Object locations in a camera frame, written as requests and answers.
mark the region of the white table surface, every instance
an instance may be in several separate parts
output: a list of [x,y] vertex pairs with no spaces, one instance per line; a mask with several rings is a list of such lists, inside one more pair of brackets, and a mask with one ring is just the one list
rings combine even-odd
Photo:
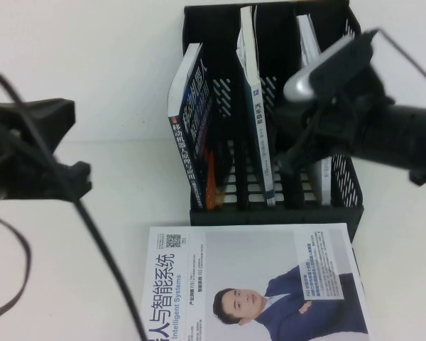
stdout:
[[[61,161],[92,164],[85,202],[141,302],[148,228],[189,224],[189,185],[173,141],[63,144]],[[426,340],[426,186],[356,161],[365,213],[356,258],[380,340]],[[33,247],[28,288],[0,318],[0,340],[137,340],[119,290],[73,208],[0,202]],[[23,253],[0,229],[0,303],[17,290]]]

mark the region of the black file organizer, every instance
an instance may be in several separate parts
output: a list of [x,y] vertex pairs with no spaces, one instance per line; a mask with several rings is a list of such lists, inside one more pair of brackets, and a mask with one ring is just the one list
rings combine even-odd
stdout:
[[[350,158],[334,156],[332,162],[332,206],[321,207],[306,200],[303,207],[291,207],[291,191],[281,174],[284,202],[275,208],[249,202],[249,168],[246,165],[244,122],[245,102],[241,71],[236,59],[236,40],[243,4],[188,6],[185,8],[183,49],[189,43],[203,43],[205,63],[214,80],[213,88],[221,112],[227,120],[224,129],[233,141],[236,202],[222,209],[201,211],[191,199],[191,225],[297,224],[345,222],[353,240],[364,211],[363,195]],[[258,4],[257,40],[263,89],[269,89],[270,107],[281,99],[285,81],[300,67],[300,34],[296,16],[310,13],[319,46],[328,48],[345,34],[360,34],[360,27],[348,1],[299,1]],[[368,86],[380,87],[377,79]]]

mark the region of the black cable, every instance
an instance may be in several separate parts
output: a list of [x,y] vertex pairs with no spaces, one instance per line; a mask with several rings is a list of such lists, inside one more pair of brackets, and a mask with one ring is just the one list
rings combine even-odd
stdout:
[[134,324],[136,326],[136,329],[138,331],[138,334],[141,340],[147,341],[145,329],[144,329],[141,317],[139,315],[138,308],[136,304],[134,303],[131,292],[124,280],[123,275],[121,274],[119,270],[119,267],[116,265],[116,262],[113,256],[111,255],[111,252],[109,251],[108,246],[104,242],[101,236],[101,233],[99,232],[95,223],[93,222],[93,219],[90,217],[82,201],[76,196],[74,190],[70,186],[70,183],[67,181],[67,179],[64,177],[63,173],[61,172],[59,165],[57,161],[55,160],[54,155],[51,153],[50,149],[48,148],[44,138],[42,137],[42,135],[40,134],[38,130],[38,127],[33,122],[31,113],[29,112],[28,108],[22,102],[17,91],[11,86],[11,84],[9,84],[6,78],[2,76],[1,74],[0,74],[0,85],[6,90],[10,98],[15,102],[23,122],[25,123],[31,136],[33,137],[36,144],[38,145],[38,148],[41,150],[44,158],[48,162],[49,168],[51,169],[51,171],[54,173],[55,177],[57,178],[62,193],[65,195],[68,201],[74,204],[80,217],[82,218],[85,225],[87,226],[88,231],[92,235],[93,240],[96,242],[102,256],[104,257],[107,265],[109,266],[111,272],[114,275],[114,278],[116,279],[116,282],[119,285],[121,293],[123,294],[126,304],[131,312]]
[[386,33],[385,30],[383,30],[382,28],[378,29],[381,33],[382,36],[388,41],[388,43],[393,46],[401,55],[403,55],[403,57],[405,59],[407,59],[409,61],[410,64],[412,64],[412,66],[418,70],[419,73],[421,73],[424,78],[426,79],[426,71],[421,67],[421,65],[413,58],[411,57],[403,48],[402,46],[400,46],[394,39],[392,39],[390,37],[390,35],[388,33]]
[[28,277],[30,275],[30,268],[31,268],[31,248],[30,248],[30,244],[27,242],[27,239],[15,227],[13,227],[11,224],[1,219],[0,219],[0,224],[5,226],[14,234],[14,236],[17,238],[19,243],[21,243],[21,246],[23,247],[23,250],[25,251],[25,254],[26,254],[26,270],[25,270],[25,275],[23,277],[23,283],[22,283],[21,289],[7,304],[0,307],[0,316],[2,316],[4,313],[6,313],[8,310],[10,310],[12,307],[15,306],[15,304],[19,301],[19,299],[21,298],[23,294],[23,291],[26,288]]

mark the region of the black strap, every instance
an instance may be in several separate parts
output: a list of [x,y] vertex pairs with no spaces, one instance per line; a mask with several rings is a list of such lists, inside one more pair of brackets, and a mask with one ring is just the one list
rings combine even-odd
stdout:
[[13,232],[14,236],[18,239],[18,241],[21,243],[23,250],[26,253],[26,274],[22,283],[21,290],[17,293],[16,296],[14,296],[13,299],[11,299],[7,304],[0,307],[0,316],[2,316],[4,313],[6,313],[8,310],[10,310],[14,305],[21,299],[21,296],[23,294],[23,291],[26,288],[28,277],[30,275],[30,267],[31,267],[31,248],[30,244],[27,242],[26,238],[14,227],[12,227],[9,223],[3,221],[0,219],[0,224],[7,227],[11,232]]

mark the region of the book spine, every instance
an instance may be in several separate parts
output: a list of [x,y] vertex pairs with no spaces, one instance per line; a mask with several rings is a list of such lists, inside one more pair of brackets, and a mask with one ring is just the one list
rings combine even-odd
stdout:
[[332,204],[332,157],[322,160],[322,205]]
[[275,188],[273,184],[273,172],[271,170],[270,148],[266,128],[265,110],[263,108],[262,86],[251,87],[253,97],[254,119],[256,120],[258,147],[262,163],[263,185],[265,187],[265,198],[267,206],[276,205]]
[[181,120],[179,120],[177,117],[170,117],[169,121],[170,126],[172,128],[173,136],[175,137],[175,143],[177,144],[178,151],[182,158],[183,166],[185,167],[187,179],[190,182],[191,189],[196,199],[197,208],[203,210],[205,208],[204,195],[200,186],[199,179],[197,178],[195,172],[195,165],[192,162],[192,153],[186,143],[185,132],[183,131],[183,128],[180,124]]

